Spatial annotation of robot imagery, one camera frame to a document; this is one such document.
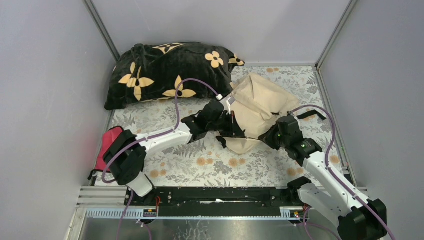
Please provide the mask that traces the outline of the beige canvas student bag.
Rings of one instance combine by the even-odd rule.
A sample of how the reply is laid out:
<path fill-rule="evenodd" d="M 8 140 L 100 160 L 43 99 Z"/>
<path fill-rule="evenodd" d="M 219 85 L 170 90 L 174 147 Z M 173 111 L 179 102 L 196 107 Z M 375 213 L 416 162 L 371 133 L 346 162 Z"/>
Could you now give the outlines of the beige canvas student bag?
<path fill-rule="evenodd" d="M 254 149 L 261 143 L 259 136 L 270 130 L 280 116 L 301 106 L 293 94 L 256 73 L 230 85 L 230 110 L 245 136 L 223 139 L 226 147 L 238 155 Z"/>

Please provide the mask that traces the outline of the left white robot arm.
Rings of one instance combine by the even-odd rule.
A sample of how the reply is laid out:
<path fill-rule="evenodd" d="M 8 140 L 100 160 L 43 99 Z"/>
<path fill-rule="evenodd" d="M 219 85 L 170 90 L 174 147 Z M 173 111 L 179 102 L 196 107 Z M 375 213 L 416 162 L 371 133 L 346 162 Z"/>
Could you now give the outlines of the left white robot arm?
<path fill-rule="evenodd" d="M 142 205 L 148 206 L 154 202 L 155 192 L 144 173 L 146 159 L 163 150 L 199 141 L 209 132 L 219 132 L 227 138 L 245 137 L 235 112 L 226 103 L 212 100 L 199 112 L 180 119 L 176 127 L 138 135 L 122 131 L 102 159 L 116 183 L 126 186 Z"/>

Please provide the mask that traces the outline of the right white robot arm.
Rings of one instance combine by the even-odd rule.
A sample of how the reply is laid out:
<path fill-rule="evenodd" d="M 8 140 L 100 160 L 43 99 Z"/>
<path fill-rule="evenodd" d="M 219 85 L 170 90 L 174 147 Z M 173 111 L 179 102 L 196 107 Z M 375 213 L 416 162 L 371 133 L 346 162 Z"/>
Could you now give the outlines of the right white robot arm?
<path fill-rule="evenodd" d="M 305 138 L 298 120 L 292 115 L 281 117 L 259 139 L 287 155 L 308 171 L 323 190 L 301 177 L 288 184 L 287 201 L 314 208 L 337 229 L 342 240 L 379 240 L 388 234 L 387 208 L 371 200 L 341 173 L 332 169 L 323 149 L 311 138 Z"/>

